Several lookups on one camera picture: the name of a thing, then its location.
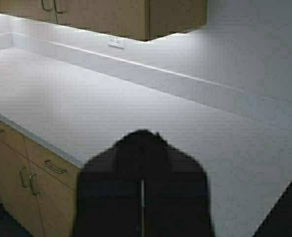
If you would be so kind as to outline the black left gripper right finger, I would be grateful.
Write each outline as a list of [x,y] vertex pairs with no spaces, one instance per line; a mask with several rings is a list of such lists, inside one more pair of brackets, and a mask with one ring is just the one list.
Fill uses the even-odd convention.
[[213,237],[208,175],[190,155],[151,135],[142,179],[143,232],[146,237]]

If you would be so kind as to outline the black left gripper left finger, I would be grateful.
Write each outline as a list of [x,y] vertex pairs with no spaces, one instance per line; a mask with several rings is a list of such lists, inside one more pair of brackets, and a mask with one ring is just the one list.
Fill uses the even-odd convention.
[[73,236],[141,236],[143,139],[143,130],[131,132],[85,163],[77,176]]

